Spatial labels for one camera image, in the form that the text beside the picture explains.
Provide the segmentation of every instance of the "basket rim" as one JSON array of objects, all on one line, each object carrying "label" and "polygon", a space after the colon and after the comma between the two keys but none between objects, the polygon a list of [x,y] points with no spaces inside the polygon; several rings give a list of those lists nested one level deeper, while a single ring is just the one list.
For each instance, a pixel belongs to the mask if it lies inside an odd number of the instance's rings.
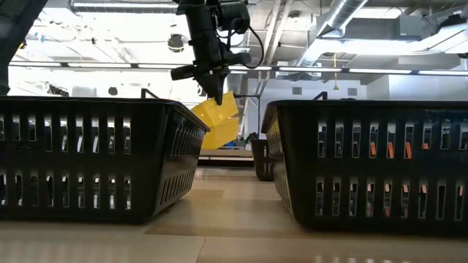
[{"label": "basket rim", "polygon": [[0,96],[0,101],[52,101],[52,102],[109,102],[109,103],[130,103],[130,104],[163,104],[165,106],[174,106],[174,110],[185,118],[193,121],[204,132],[209,132],[210,128],[203,123],[191,110],[185,107],[181,102],[170,99],[128,99],[128,98],[90,98],[90,97],[54,97],[54,96]]}]

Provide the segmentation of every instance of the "ceiling light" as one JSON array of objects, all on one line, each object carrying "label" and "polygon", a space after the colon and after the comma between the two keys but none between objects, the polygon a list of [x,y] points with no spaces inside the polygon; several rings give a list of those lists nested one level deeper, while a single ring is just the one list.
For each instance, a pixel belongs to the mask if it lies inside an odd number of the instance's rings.
[{"label": "ceiling light", "polygon": [[419,75],[468,76],[468,71],[455,70],[420,70]]},{"label": "ceiling light", "polygon": [[279,71],[284,72],[341,72],[343,69],[323,68],[323,67],[296,67],[296,66],[281,66]]},{"label": "ceiling light", "polygon": [[185,64],[138,64],[141,69],[175,69]]},{"label": "ceiling light", "polygon": [[74,3],[73,7],[104,7],[104,8],[174,8],[176,4],[141,4],[141,3]]},{"label": "ceiling light", "polygon": [[130,68],[130,64],[125,63],[68,63],[70,67],[91,67],[91,68]]},{"label": "ceiling light", "polygon": [[409,69],[350,69],[350,73],[409,74]]},{"label": "ceiling light", "polygon": [[61,66],[56,62],[27,62],[27,61],[11,61],[10,66]]},{"label": "ceiling light", "polygon": [[258,66],[255,69],[249,69],[249,68],[247,68],[245,66],[229,66],[229,69],[231,69],[231,70],[257,70],[257,71],[261,71],[261,70],[271,70],[271,66]]}]

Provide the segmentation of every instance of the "wall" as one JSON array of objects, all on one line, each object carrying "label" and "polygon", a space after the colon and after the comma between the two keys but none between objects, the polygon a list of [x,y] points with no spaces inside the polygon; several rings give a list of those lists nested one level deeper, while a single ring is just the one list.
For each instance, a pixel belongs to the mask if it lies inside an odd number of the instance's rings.
[{"label": "wall", "polygon": [[[289,80],[269,80],[265,90],[263,91],[262,98],[260,99],[260,125],[263,121],[263,115],[265,114],[266,105],[269,102],[282,99],[302,99],[309,100],[313,99],[322,91],[328,92],[329,99],[342,99],[342,98],[355,98],[355,99],[366,99],[366,87],[361,85],[359,80],[339,80],[339,90],[335,91],[334,81],[328,81],[323,83],[322,81],[298,81],[292,83]],[[302,95],[293,95],[293,87],[302,87]],[[255,94],[257,88],[257,80],[249,80],[249,94]],[[357,96],[348,96],[348,88],[357,88]],[[257,108],[252,104],[248,103],[246,110],[246,133],[257,132],[258,125],[258,112]]]},{"label": "wall", "polygon": [[[467,70],[463,61],[452,70]],[[367,85],[367,99],[466,101],[467,77],[387,75]]]},{"label": "wall", "polygon": [[369,83],[366,87],[367,99],[390,99],[389,83],[388,75]]}]

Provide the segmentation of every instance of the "ventilation duct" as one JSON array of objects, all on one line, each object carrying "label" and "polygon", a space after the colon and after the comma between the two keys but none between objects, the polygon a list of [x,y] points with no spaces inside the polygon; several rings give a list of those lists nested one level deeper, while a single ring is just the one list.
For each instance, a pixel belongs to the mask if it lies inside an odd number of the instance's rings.
[{"label": "ventilation duct", "polygon": [[318,42],[316,38],[343,37],[344,28],[352,20],[353,15],[366,4],[367,0],[334,0],[330,10],[319,16],[312,24],[312,43],[304,52],[296,66],[312,66],[325,52],[327,43]]}]

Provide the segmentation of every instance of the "ceiling pipe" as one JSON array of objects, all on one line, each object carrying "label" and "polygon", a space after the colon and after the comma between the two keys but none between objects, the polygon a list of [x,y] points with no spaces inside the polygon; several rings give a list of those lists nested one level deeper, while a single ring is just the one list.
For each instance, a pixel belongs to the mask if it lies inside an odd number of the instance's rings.
[{"label": "ceiling pipe", "polygon": [[[317,26],[315,29],[315,38],[325,34],[338,32],[337,37],[342,37],[344,27],[352,20],[356,12],[358,12],[367,0],[333,0],[330,10],[317,18]],[[303,53],[301,59],[296,61],[296,66],[313,66],[317,59],[322,55],[323,48],[318,47],[316,39],[312,40],[309,48]]]},{"label": "ceiling pipe", "polygon": [[282,0],[275,0],[274,5],[273,5],[273,10],[271,11],[271,22],[270,22],[270,25],[268,26],[268,30],[266,31],[266,37],[263,43],[263,46],[264,46],[263,56],[265,58],[267,56],[268,49],[270,47],[270,42],[271,42],[271,37],[273,36],[273,31],[275,30],[276,20],[278,20],[278,13],[279,13],[279,7],[281,6],[281,1]]},{"label": "ceiling pipe", "polygon": [[271,46],[271,51],[266,58],[265,64],[270,65],[273,57],[275,56],[276,48],[278,47],[279,40],[281,39],[281,35],[283,34],[284,27],[286,26],[287,18],[291,11],[291,6],[293,5],[293,0],[287,0],[286,4],[283,9],[283,16],[281,17],[281,21],[279,22],[278,29],[275,33],[275,38],[273,39],[273,44]]}]

